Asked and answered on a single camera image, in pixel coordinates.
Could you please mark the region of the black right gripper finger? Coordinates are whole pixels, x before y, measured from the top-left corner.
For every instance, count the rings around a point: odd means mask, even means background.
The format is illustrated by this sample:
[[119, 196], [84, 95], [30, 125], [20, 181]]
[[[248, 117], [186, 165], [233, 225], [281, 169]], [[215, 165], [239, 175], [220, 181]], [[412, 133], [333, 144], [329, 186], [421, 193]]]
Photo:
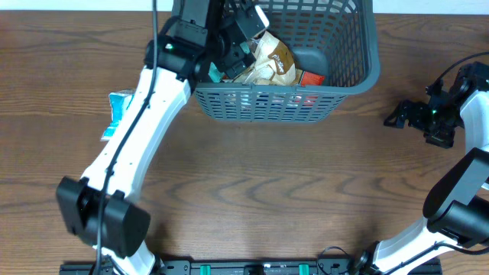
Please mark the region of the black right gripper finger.
[[403, 129], [405, 124], [405, 115], [390, 115], [384, 120], [384, 126], [389, 128]]
[[398, 104], [393, 114], [395, 122], [410, 121], [416, 116], [416, 103], [410, 100], [404, 100]]

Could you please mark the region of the tan brown snack bag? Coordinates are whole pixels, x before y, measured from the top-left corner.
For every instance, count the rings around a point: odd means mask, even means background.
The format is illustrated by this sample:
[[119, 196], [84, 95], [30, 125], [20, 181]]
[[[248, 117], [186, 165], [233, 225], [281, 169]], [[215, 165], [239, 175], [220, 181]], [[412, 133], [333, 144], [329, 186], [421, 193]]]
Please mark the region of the tan brown snack bag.
[[302, 70], [295, 64], [289, 47], [265, 31], [259, 38], [247, 42], [255, 61], [232, 83], [243, 85], [294, 86], [299, 82]]

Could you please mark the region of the teal white snack packet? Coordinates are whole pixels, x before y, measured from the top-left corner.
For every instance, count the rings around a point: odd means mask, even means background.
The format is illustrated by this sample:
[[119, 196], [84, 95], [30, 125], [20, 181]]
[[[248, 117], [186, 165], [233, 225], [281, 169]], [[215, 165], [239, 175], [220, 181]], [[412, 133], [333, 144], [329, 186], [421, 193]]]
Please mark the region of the teal white snack packet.
[[208, 75], [214, 83], [220, 83], [225, 77], [235, 79], [255, 60], [247, 42], [242, 42], [239, 45], [233, 42], [224, 56], [217, 60], [217, 64], [210, 64]]

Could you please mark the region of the blue white snack bag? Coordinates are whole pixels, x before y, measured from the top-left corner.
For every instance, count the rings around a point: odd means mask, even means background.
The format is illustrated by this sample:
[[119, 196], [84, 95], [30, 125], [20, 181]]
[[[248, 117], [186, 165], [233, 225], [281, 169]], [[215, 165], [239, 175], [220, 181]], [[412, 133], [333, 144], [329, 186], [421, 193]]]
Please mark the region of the blue white snack bag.
[[122, 118], [127, 112], [132, 99], [134, 98], [135, 89], [124, 89], [117, 92], [111, 92], [108, 95], [111, 106], [112, 121], [104, 130], [101, 141], [109, 141], [117, 130]]

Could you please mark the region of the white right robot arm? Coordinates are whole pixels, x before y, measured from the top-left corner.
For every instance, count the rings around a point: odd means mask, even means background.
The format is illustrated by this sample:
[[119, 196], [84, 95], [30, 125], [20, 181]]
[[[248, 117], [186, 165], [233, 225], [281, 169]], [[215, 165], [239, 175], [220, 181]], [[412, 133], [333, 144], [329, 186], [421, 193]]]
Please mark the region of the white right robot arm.
[[473, 56], [456, 66], [449, 90], [438, 77], [426, 87], [428, 102], [400, 102], [384, 125], [415, 128], [426, 143], [445, 149], [463, 128], [465, 155], [429, 191], [422, 218], [373, 243], [350, 263], [349, 274], [441, 274], [441, 254], [488, 253], [488, 201], [478, 196], [488, 188], [488, 66]]

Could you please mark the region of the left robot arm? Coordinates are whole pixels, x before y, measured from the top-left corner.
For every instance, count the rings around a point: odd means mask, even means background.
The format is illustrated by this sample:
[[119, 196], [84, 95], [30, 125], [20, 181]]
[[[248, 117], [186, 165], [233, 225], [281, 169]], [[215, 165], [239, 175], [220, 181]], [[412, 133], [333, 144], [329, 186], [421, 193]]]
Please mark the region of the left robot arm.
[[156, 274], [161, 261], [145, 242], [151, 222], [138, 207], [147, 169], [172, 120], [215, 67], [242, 72], [242, 48], [269, 27], [261, 7], [224, 1], [185, 4], [152, 24], [144, 67], [118, 126], [79, 179], [65, 176], [55, 196], [66, 229], [96, 251], [78, 274]]

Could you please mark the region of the orange pasta packet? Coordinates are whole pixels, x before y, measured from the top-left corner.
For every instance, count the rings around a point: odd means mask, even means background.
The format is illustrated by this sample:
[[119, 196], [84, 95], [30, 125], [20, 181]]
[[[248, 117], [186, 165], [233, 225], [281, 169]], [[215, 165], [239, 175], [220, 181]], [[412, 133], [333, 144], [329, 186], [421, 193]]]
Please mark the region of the orange pasta packet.
[[325, 76], [315, 73], [297, 70], [294, 79], [286, 75], [277, 75], [271, 71], [261, 71], [260, 73], [245, 73], [235, 79], [223, 79], [223, 83], [241, 83], [243, 85], [265, 85], [265, 86], [321, 86], [325, 81]]

